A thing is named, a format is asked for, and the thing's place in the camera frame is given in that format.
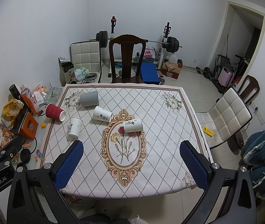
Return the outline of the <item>blue bench pad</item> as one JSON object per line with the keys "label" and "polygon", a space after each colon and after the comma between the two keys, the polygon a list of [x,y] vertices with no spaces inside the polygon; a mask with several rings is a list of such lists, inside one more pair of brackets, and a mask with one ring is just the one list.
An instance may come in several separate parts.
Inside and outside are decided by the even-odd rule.
{"label": "blue bench pad", "polygon": [[159,84],[160,79],[156,66],[150,63],[144,63],[140,68],[140,79],[146,84]]}

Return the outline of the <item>pink suitcase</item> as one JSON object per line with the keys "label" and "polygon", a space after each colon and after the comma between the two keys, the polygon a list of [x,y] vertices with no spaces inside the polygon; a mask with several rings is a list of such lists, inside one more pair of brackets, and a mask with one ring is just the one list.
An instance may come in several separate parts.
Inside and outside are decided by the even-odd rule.
{"label": "pink suitcase", "polygon": [[218,77],[218,82],[221,86],[226,88],[230,86],[233,80],[233,77],[234,77],[234,73],[229,68],[223,67]]}

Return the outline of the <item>cardboard box on floor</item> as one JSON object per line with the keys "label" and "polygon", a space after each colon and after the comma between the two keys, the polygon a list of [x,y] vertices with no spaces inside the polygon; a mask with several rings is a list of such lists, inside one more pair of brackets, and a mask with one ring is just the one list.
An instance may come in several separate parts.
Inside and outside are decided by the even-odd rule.
{"label": "cardboard box on floor", "polygon": [[183,62],[181,59],[178,59],[176,63],[169,62],[165,59],[161,68],[161,73],[167,77],[178,79],[182,66]]}

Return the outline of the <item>white padded chair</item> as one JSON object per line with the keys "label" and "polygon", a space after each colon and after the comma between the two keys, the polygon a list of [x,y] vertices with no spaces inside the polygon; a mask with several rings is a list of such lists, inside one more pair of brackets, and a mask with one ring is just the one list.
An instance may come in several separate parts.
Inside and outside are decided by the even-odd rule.
{"label": "white padded chair", "polygon": [[70,45],[70,60],[75,69],[84,67],[97,73],[97,82],[102,77],[102,56],[99,41],[82,41]]}
{"label": "white padded chair", "polygon": [[207,112],[196,113],[202,126],[212,131],[206,140],[210,149],[219,147],[253,118],[235,89],[230,88]]}

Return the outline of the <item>white padded chair right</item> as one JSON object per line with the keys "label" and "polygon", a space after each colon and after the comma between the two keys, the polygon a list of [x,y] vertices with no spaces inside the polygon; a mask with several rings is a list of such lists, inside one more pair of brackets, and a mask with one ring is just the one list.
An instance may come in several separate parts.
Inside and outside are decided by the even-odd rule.
{"label": "white padded chair right", "polygon": [[210,149],[219,147],[253,118],[235,89],[230,88],[207,112],[196,113],[202,126],[212,131],[206,140]]}

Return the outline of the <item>floral diamond pattern tablecloth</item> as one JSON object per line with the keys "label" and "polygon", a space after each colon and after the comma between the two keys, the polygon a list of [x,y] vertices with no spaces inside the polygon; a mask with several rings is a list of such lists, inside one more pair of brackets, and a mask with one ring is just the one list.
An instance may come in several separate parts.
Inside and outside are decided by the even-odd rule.
{"label": "floral diamond pattern tablecloth", "polygon": [[[80,95],[98,92],[99,106],[112,112],[110,122],[94,120],[96,106],[83,107]],[[76,197],[122,199],[149,197],[193,187],[180,156],[188,140],[211,159],[207,141],[184,90],[166,85],[133,83],[69,84],[57,102],[66,111],[64,122],[50,121],[37,166],[52,163],[73,139],[70,118],[83,121],[79,140],[84,154],[63,193]],[[143,131],[125,133],[123,122],[139,118]]]}

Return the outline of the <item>white padded chair back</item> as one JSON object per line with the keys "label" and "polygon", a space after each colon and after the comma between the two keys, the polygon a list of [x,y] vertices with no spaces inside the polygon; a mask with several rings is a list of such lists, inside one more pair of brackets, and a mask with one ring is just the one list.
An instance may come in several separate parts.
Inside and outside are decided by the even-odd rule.
{"label": "white padded chair back", "polygon": [[82,41],[70,45],[70,60],[75,69],[84,67],[97,73],[97,82],[102,77],[102,56],[99,41]]}

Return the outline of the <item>grey ribbed cup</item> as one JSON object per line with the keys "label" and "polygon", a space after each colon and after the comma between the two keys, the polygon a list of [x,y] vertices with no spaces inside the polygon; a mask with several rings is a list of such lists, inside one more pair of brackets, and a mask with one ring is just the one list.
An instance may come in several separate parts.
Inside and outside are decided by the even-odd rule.
{"label": "grey ribbed cup", "polygon": [[92,107],[99,105],[98,92],[90,91],[80,95],[80,102],[83,107]]}

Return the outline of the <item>black round lid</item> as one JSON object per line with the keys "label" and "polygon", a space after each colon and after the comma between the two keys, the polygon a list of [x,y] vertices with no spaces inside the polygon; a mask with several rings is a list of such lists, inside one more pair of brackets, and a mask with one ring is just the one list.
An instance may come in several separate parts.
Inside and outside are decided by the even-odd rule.
{"label": "black round lid", "polygon": [[20,160],[22,163],[27,164],[29,163],[31,158],[31,153],[29,149],[22,149],[20,152]]}

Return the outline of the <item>dark wooden chair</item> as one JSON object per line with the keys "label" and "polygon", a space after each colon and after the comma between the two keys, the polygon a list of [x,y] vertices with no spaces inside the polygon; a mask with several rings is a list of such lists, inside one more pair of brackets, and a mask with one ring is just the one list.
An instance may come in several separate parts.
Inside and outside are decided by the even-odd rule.
{"label": "dark wooden chair", "polygon": [[[122,61],[122,75],[121,78],[116,77],[115,58],[113,46],[118,44],[121,47],[121,61]],[[132,69],[132,55],[135,45],[141,44],[142,51],[140,53],[139,62],[137,65],[137,71],[135,76],[131,75]],[[111,83],[144,83],[140,78],[140,69],[143,62],[144,54],[146,50],[146,41],[132,34],[123,34],[116,38],[113,38],[109,42],[109,55],[110,55],[110,69],[112,74]]]}
{"label": "dark wooden chair", "polygon": [[237,93],[244,101],[246,105],[249,105],[253,99],[258,95],[260,91],[260,86],[253,76],[247,75],[239,87]]}

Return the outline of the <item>orange box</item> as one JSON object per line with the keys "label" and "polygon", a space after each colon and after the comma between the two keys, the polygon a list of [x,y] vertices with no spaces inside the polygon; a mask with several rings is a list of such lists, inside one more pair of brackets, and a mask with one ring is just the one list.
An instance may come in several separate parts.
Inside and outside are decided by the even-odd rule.
{"label": "orange box", "polygon": [[12,133],[19,134],[25,139],[33,140],[36,136],[38,122],[27,109],[21,109],[13,124]]}

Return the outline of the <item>white paper cup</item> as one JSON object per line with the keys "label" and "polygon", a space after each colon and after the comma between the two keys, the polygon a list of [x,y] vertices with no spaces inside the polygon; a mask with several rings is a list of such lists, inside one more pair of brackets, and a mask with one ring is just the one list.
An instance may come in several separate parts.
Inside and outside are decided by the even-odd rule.
{"label": "white paper cup", "polygon": [[70,118],[70,124],[68,126],[68,136],[71,138],[78,138],[82,125],[83,121],[80,118]]}
{"label": "white paper cup", "polygon": [[123,122],[123,127],[125,133],[135,133],[143,131],[143,124],[139,118]]}
{"label": "white paper cup", "polygon": [[100,107],[96,106],[93,111],[92,118],[94,120],[103,121],[103,122],[110,122],[112,118],[112,112]]}

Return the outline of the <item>white red plastic bag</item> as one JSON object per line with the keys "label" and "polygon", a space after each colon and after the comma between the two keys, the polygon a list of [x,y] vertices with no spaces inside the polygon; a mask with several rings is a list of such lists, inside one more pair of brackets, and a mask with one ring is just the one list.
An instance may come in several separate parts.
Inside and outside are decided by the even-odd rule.
{"label": "white red plastic bag", "polygon": [[144,53],[144,58],[150,59],[150,60],[155,60],[156,58],[156,51],[153,47],[146,47],[145,53]]}

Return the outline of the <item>yellow plastic bag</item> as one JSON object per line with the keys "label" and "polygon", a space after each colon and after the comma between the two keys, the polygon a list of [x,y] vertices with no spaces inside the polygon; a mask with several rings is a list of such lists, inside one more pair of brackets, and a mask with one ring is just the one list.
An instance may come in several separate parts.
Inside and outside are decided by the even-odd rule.
{"label": "yellow plastic bag", "polygon": [[8,103],[6,103],[1,112],[1,122],[6,128],[9,130],[13,128],[18,113],[23,106],[24,103],[17,99],[11,99]]}

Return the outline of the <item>red ribbed paper cup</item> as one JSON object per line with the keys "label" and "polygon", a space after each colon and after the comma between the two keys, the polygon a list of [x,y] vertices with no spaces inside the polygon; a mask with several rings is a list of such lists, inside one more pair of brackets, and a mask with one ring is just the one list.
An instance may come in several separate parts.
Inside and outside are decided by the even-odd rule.
{"label": "red ribbed paper cup", "polygon": [[60,122],[63,122],[66,118],[66,112],[53,103],[46,106],[45,115],[47,118],[58,120]]}

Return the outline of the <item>black bottle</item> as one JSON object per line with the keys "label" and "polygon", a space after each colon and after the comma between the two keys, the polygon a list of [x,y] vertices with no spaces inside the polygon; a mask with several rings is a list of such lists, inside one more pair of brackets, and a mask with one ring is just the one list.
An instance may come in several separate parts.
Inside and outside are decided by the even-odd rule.
{"label": "black bottle", "polygon": [[17,89],[15,84],[12,84],[9,87],[9,91],[10,91],[11,95],[13,96],[13,98],[15,98],[16,100],[20,100],[24,104],[24,108],[26,108],[30,113],[32,113],[27,102],[22,98],[20,91]]}

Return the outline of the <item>dark wooden chair far right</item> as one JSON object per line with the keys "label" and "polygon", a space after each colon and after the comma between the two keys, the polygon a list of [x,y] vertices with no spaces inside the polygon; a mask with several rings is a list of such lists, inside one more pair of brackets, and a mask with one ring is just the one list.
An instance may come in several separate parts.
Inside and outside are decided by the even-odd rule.
{"label": "dark wooden chair far right", "polygon": [[260,86],[253,76],[247,75],[239,87],[237,93],[244,101],[246,105],[249,105],[253,99],[258,95],[260,91]]}

